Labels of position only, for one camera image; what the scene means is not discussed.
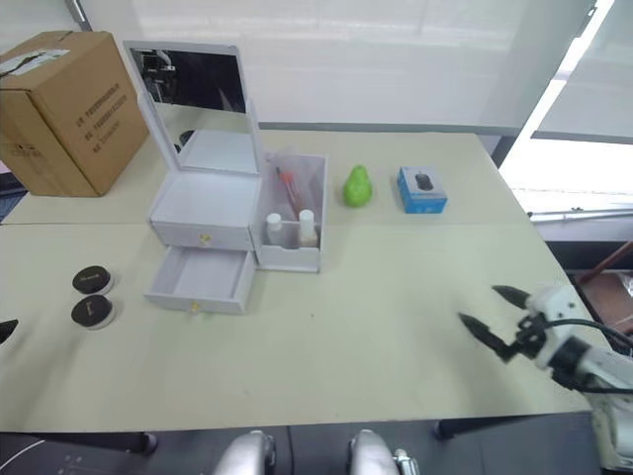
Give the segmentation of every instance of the drawer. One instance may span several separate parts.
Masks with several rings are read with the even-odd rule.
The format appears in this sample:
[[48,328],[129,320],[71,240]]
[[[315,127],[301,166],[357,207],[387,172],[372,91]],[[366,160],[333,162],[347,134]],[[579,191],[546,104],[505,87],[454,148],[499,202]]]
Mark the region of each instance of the drawer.
[[145,297],[169,310],[243,314],[254,273],[252,252],[169,247]]
[[174,225],[152,223],[160,240],[166,245],[209,249],[253,250],[248,228]]

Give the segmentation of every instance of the white vanity box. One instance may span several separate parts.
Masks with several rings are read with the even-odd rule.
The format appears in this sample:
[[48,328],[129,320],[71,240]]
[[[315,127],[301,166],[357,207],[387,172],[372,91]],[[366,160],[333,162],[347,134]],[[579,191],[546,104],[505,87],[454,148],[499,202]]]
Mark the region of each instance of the white vanity box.
[[[125,45],[132,60],[133,50],[160,51],[160,57],[177,51],[233,56],[249,128],[249,133],[197,130],[178,153],[152,96],[147,91],[139,94],[140,110],[169,167],[149,211],[151,226],[168,247],[145,296],[172,310],[238,314],[246,310],[256,268],[318,272],[324,242],[327,159],[262,151],[237,48],[154,42]],[[304,208],[314,211],[318,247],[297,246],[299,223],[278,169],[293,174]],[[270,213],[282,216],[283,247],[266,241],[265,222]]]

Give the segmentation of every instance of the blue box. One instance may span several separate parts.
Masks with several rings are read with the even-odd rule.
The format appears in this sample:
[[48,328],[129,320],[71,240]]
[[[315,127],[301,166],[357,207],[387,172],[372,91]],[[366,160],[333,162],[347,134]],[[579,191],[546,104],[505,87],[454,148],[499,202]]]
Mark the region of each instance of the blue box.
[[425,166],[401,166],[398,188],[405,213],[441,213],[448,201],[437,173]]

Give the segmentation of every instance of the table leg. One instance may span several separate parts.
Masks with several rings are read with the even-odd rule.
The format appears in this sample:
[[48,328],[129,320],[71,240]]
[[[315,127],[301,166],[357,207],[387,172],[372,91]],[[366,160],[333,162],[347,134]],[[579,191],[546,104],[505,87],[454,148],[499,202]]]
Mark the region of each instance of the table leg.
[[499,418],[472,418],[472,419],[443,419],[435,423],[433,434],[437,440],[447,440],[460,433],[479,430],[480,428],[491,428],[499,424],[507,424],[520,419],[531,418],[533,416],[507,416]]
[[158,445],[158,438],[154,434],[147,432],[32,432],[29,435],[54,442],[110,448],[143,455],[153,453]]

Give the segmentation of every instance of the small bottle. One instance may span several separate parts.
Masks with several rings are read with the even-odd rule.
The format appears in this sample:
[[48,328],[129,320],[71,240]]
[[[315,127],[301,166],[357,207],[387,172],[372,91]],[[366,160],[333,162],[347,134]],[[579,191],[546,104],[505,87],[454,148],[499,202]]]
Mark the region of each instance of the small bottle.
[[266,235],[270,245],[282,245],[282,228],[281,215],[279,213],[271,213],[266,217]]
[[310,210],[299,214],[299,247],[318,247],[315,213]]

